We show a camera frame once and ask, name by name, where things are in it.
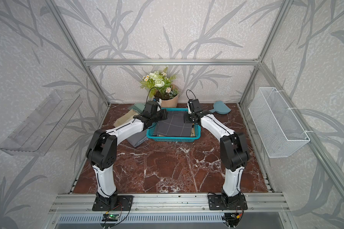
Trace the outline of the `teal plastic basket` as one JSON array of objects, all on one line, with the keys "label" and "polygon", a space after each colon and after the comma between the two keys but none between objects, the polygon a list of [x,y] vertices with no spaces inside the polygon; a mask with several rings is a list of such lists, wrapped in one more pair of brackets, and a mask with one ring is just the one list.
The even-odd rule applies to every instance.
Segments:
[{"label": "teal plastic basket", "polygon": [[[168,111],[185,111],[187,113],[188,109],[187,108],[167,108]],[[153,139],[154,141],[162,141],[162,142],[194,142],[195,140],[199,139],[201,136],[201,128],[199,125],[195,125],[195,132],[196,132],[196,137],[171,137],[171,136],[154,136],[154,129],[156,125],[158,124],[155,123],[152,125],[150,129],[147,130],[146,136],[150,139]]]}]

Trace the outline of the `dark grey checked pillowcase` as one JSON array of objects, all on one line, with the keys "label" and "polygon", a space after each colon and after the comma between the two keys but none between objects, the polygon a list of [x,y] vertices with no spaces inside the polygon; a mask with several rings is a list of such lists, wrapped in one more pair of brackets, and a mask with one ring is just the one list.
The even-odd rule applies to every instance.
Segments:
[{"label": "dark grey checked pillowcase", "polygon": [[184,122],[185,111],[168,111],[167,119],[159,121],[154,129],[154,136],[190,137],[192,123]]}]

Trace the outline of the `pale yellow zigzag pillowcase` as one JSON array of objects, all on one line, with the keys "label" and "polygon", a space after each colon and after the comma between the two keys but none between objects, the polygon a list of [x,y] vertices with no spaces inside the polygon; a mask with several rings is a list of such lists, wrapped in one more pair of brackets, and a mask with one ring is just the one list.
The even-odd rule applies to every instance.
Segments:
[{"label": "pale yellow zigzag pillowcase", "polygon": [[190,137],[196,137],[196,132],[195,132],[195,126],[194,125],[192,125]]}]

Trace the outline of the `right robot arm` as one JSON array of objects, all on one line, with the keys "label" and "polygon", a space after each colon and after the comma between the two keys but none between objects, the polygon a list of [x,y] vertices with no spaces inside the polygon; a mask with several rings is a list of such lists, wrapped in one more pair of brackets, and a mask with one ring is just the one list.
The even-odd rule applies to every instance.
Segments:
[{"label": "right robot arm", "polygon": [[238,133],[221,123],[210,111],[203,110],[198,99],[187,103],[186,123],[193,123],[208,130],[220,143],[220,159],[225,166],[222,197],[232,200],[241,192],[242,173],[250,159],[244,133]]}]

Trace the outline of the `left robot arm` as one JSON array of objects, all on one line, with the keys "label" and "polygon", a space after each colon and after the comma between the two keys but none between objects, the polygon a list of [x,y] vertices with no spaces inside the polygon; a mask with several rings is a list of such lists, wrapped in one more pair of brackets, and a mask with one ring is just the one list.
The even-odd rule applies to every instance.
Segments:
[{"label": "left robot arm", "polygon": [[125,139],[141,133],[153,124],[167,119],[167,110],[158,102],[148,101],[141,114],[135,115],[129,122],[109,130],[97,130],[87,149],[97,179],[97,194],[109,199],[116,194],[113,165],[117,159],[117,147]]}]

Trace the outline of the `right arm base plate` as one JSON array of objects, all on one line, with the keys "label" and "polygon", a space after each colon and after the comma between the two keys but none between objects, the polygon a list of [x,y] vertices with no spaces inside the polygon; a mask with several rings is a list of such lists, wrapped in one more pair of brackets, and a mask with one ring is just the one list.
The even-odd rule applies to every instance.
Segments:
[{"label": "right arm base plate", "polygon": [[208,193],[208,204],[210,210],[247,210],[247,201],[245,195],[239,192],[233,197],[229,197],[225,193],[216,194]]}]

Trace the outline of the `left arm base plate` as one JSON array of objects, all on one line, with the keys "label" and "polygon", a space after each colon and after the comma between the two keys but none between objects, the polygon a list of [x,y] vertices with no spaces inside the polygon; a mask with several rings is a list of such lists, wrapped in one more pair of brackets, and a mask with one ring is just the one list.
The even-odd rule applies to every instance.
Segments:
[{"label": "left arm base plate", "polygon": [[97,193],[92,211],[129,211],[133,198],[132,195],[112,195],[106,198]]}]

